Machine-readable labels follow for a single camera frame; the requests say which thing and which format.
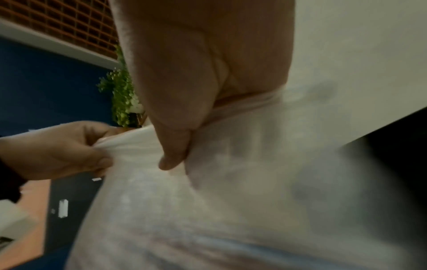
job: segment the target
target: clear bag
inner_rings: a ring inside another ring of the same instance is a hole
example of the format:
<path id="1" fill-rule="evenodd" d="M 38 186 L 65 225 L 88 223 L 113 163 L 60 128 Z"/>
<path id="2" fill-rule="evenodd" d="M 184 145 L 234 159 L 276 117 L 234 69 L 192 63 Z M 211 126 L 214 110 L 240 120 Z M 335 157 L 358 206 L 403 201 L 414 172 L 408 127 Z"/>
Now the clear bag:
<path id="1" fill-rule="evenodd" d="M 329 178 L 321 184 L 319 170 L 310 173 L 313 162 L 348 138 L 349 116 L 333 96 L 326 82 L 215 109 L 195 133 L 185 164 L 169 172 L 157 167 L 162 148 L 152 126 L 100 142 L 115 165 L 67 269 L 407 266 L 398 245 L 357 229 L 367 227 L 364 220 L 341 226 L 360 207 L 358 192 L 368 189 L 357 176 L 346 177 L 354 168 L 341 166 L 344 178 L 324 173 Z M 346 194 L 356 195 L 346 201 Z"/>

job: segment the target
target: human hand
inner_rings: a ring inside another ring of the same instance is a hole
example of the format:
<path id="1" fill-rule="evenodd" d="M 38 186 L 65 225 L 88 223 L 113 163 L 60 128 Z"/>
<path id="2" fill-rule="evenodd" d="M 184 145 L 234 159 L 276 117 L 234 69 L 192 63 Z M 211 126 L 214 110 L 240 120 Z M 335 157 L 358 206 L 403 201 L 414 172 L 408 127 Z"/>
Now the human hand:
<path id="1" fill-rule="evenodd" d="M 124 129 L 80 121 L 0 138 L 0 159 L 27 180 L 55 179 L 93 171 L 102 176 L 112 158 L 92 145 Z"/>
<path id="2" fill-rule="evenodd" d="M 295 0 L 110 0 L 135 90 L 164 150 L 183 161 L 214 106 L 286 83 Z"/>

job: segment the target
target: potted plant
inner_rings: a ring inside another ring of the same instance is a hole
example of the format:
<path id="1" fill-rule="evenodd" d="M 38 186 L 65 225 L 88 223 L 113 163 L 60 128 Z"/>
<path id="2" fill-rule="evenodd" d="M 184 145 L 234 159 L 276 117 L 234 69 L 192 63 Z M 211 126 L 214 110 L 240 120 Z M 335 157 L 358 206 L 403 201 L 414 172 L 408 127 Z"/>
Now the potted plant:
<path id="1" fill-rule="evenodd" d="M 116 53 L 120 68 L 114 69 L 107 73 L 106 77 L 100 78 L 100 83 L 97 85 L 98 90 L 101 93 L 112 94 L 111 112 L 113 120 L 118 125 L 123 127 L 142 126 L 147 116 L 133 91 L 132 79 L 119 45 L 116 46 Z"/>

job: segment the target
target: orange grid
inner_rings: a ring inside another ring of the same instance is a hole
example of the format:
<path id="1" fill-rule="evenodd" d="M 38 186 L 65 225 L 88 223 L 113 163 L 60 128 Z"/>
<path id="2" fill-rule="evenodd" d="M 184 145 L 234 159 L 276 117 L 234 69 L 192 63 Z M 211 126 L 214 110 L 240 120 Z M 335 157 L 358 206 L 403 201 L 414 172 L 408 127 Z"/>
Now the orange grid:
<path id="1" fill-rule="evenodd" d="M 117 32 L 107 0 L 0 0 L 0 17 L 117 57 Z"/>

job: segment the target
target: black sleeve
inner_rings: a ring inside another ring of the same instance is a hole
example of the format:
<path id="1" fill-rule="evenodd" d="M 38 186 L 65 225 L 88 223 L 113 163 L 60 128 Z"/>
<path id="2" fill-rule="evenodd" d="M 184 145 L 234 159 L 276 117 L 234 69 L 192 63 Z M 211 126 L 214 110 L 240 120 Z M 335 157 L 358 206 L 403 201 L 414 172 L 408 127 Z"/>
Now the black sleeve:
<path id="1" fill-rule="evenodd" d="M 21 198 L 20 187 L 26 182 L 0 160 L 0 200 L 8 199 L 17 203 Z"/>

